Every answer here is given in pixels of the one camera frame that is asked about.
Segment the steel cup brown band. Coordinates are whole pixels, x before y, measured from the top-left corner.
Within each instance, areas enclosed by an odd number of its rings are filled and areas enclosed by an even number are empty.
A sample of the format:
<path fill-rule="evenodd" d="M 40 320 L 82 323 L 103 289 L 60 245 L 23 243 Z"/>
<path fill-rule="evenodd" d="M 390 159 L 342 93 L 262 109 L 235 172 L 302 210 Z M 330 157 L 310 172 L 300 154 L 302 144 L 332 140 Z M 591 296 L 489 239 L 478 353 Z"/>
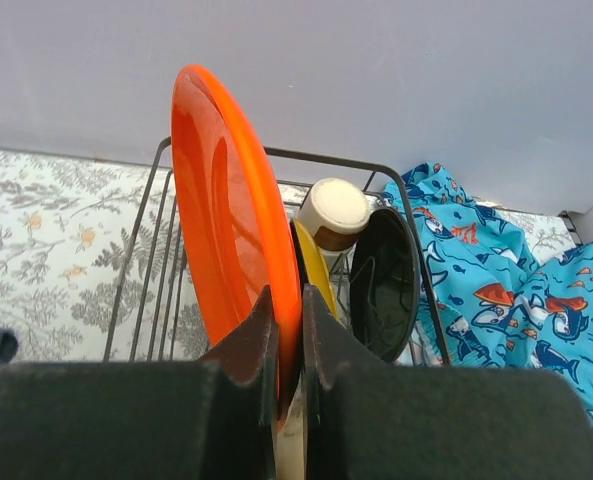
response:
<path fill-rule="evenodd" d="M 324 178 L 307 192 L 296 218 L 321 249 L 330 272 L 341 265 L 371 215 L 366 195 L 353 183 Z"/>

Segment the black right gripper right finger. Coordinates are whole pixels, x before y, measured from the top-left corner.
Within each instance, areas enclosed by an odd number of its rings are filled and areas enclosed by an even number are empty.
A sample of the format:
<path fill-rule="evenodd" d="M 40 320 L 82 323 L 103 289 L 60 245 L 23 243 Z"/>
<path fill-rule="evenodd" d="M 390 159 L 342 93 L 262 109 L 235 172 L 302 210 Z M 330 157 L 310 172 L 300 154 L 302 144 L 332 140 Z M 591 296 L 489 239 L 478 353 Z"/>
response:
<path fill-rule="evenodd" d="M 540 370 L 384 363 L 303 292 L 309 479 L 593 479 L 578 396 Z"/>

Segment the orange plastic plate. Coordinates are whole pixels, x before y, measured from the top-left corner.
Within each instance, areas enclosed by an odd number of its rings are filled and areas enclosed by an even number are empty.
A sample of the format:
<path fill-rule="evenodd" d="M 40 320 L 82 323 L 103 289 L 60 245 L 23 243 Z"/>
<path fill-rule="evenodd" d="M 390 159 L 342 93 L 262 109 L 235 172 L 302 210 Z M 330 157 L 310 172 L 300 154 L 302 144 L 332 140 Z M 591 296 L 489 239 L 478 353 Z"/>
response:
<path fill-rule="evenodd" d="M 195 294 L 212 344 L 271 291 L 279 328 L 278 402 L 286 412 L 298 383 L 302 293 L 296 264 L 281 267 L 277 289 L 261 258 L 257 215 L 286 221 L 279 187 L 262 142 L 242 108 L 208 69 L 188 65 L 175 80 L 171 153 L 184 245 Z"/>

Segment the black wire dish rack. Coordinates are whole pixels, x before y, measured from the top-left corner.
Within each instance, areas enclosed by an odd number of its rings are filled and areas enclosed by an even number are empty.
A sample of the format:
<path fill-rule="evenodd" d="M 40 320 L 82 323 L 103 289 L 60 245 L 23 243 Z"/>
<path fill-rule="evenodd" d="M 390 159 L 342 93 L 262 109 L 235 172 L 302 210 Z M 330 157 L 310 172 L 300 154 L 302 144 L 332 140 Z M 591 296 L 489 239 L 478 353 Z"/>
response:
<path fill-rule="evenodd" d="M 126 273 L 129 267 L 129 264 L 132 259 L 133 251 L 135 248 L 136 241 L 138 239 L 140 226 L 142 223 L 142 219 L 145 213 L 145 209 L 147 207 L 150 193 L 152 190 L 153 181 L 157 171 L 159 170 L 161 157 L 165 151 L 171 149 L 171 139 L 169 137 L 163 139 L 158 147 L 157 151 L 154 155 L 154 160 L 150 168 L 149 176 L 145 185 L 145 189 L 143 192 L 143 196 L 140 202 L 140 206 L 136 215 L 136 219 L 133 224 L 132 231 L 130 233 L 127 246 L 125 248 L 125 257 L 122 264 L 122 267 L 119 271 L 118 276 L 118 284 L 116 287 L 116 294 L 115 299 L 112 307 L 112 313 L 110 317 L 107 337 L 106 337 L 106 344 L 103 354 L 103 360 L 105 362 L 110 360 L 112 348 L 113 348 L 113 340 L 115 335 L 115 330 L 117 327 L 117 318 L 120 309 L 120 303 L 122 300 L 122 294 L 124 290 L 124 284 L 126 279 Z M 407 217 L 407 225 L 410 228 L 410 236 L 413 239 L 413 245 L 418 250 L 417 257 L 419 261 L 418 270 L 421 274 L 421 285 L 425 288 L 426 298 L 427 298 L 427 305 L 430 310 L 433 326 L 435 329 L 436 335 L 436 343 L 437 348 L 440 351 L 442 358 L 441 362 L 445 365 L 451 363 L 451 356 L 447 351 L 447 343 L 445 336 L 441 331 L 440 325 L 440 318 L 438 313 L 438 304 L 434 298 L 434 291 L 433 291 L 433 281 L 430 279 L 430 270 L 427 266 L 424 256 L 421 250 L 421 242 L 420 237 L 416 228 L 414 221 L 412 220 L 412 210 L 410 204 L 410 197 L 407 192 L 407 184 L 402 179 L 402 177 L 394 172 L 394 170 L 390 167 L 386 167 L 384 165 L 378 165 L 374 163 L 359 161 L 359 160 L 352 160 L 346 158 L 339 158 L 333 156 L 325 156 L 325 155 L 318 155 L 318 154 L 311 154 L 299 151 L 292 151 L 286 149 L 280 149 L 275 147 L 267 147 L 265 149 L 265 153 L 268 157 L 278 157 L 281 159 L 288 159 L 288 160 L 299 160 L 305 162 L 311 162 L 316 164 L 322 165 L 329 165 L 334 167 L 343 167 L 348 169 L 355 169 L 361 171 L 367 171 L 370 173 L 371 177 L 375 177 L 377 174 L 383 174 L 390 177 L 390 179 L 396 183 L 397 188 L 399 190 L 399 194 L 401 196 L 401 200 L 405 209 L 405 214 Z M 136 316 L 136 323 L 135 323 L 135 330 L 132 335 L 132 343 L 130 347 L 130 354 L 128 360 L 132 362 L 135 359 L 136 350 L 138 346 L 138 339 L 140 336 L 140 329 L 143 320 L 143 312 L 144 306 L 146 303 L 147 293 L 149 291 L 149 279 L 151 276 L 151 270 L 154 264 L 154 257 L 156 253 L 156 245 L 158 242 L 158 232 L 160 230 L 160 226 L 162 224 L 163 213 L 165 209 L 165 202 L 168 197 L 168 190 L 171 181 L 173 172 L 168 171 L 165 177 L 165 184 L 161 196 L 161 200 L 159 202 L 159 211 L 156 214 L 155 218 L 155 228 L 153 233 L 153 241 L 150 248 L 150 253 L 148 257 L 148 261 L 146 264 L 146 271 L 145 271 L 145 280 L 141 291 L 141 298 L 139 300 L 139 309 Z M 173 281 L 182 281 L 183 274 L 182 271 L 185 270 L 187 267 L 185 265 L 178 266 L 178 261 L 185 261 L 186 255 L 185 252 L 181 249 L 180 245 L 172 246 L 171 242 L 176 241 L 180 242 L 182 240 L 183 235 L 183 228 L 178 223 L 176 219 L 178 201 L 174 199 L 172 201 L 172 210 L 170 214 L 170 221 L 168 224 L 168 233 L 165 238 L 165 250 L 163 255 L 163 264 L 165 266 L 171 265 L 172 271 L 170 273 L 162 272 L 162 278 L 164 280 Z M 276 214 L 272 211 L 261 212 L 257 215 L 258 220 L 258 229 L 259 229 L 259 239 L 261 245 L 261 258 L 266 264 L 266 270 L 270 275 L 268 284 L 273 288 L 277 289 L 281 286 L 281 283 L 285 280 L 281 276 L 281 267 L 283 265 L 290 264 L 294 266 L 296 264 L 296 247 L 286 245 L 288 240 L 292 241 L 294 236 L 292 234 L 287 234 L 282 231 L 282 227 L 287 224 L 286 221 L 279 221 L 276 219 Z"/>

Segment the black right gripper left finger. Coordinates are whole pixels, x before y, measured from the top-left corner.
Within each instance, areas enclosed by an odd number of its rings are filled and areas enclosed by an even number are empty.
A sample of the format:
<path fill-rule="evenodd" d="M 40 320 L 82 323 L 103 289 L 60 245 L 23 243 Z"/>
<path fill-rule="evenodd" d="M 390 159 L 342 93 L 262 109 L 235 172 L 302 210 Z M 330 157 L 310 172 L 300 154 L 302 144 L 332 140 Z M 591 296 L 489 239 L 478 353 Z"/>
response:
<path fill-rule="evenodd" d="M 271 479 L 278 327 L 263 290 L 194 361 L 0 369 L 0 479 Z"/>

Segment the black bowl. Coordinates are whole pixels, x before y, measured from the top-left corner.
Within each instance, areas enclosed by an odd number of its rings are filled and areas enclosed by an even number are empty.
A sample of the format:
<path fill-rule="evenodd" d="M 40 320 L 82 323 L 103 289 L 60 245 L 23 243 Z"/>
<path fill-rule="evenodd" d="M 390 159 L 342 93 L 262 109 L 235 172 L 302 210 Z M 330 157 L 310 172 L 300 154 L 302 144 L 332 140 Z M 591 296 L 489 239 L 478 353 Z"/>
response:
<path fill-rule="evenodd" d="M 355 338 L 386 363 L 407 346 L 420 297 L 420 260 L 411 229 L 392 208 L 372 212 L 355 244 L 349 312 Z"/>

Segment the yellow patterned plate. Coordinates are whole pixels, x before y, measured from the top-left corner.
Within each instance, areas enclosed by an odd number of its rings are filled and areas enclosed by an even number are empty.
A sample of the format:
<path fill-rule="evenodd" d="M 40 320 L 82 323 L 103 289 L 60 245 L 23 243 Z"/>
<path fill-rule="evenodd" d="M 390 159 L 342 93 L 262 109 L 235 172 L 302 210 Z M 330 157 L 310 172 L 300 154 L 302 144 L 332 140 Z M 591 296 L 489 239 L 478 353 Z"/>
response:
<path fill-rule="evenodd" d="M 323 254 L 311 234 L 299 220 L 292 219 L 291 225 L 294 227 L 300 252 L 299 259 L 303 265 L 302 282 L 314 285 L 320 290 L 332 316 L 338 319 L 337 304 Z"/>

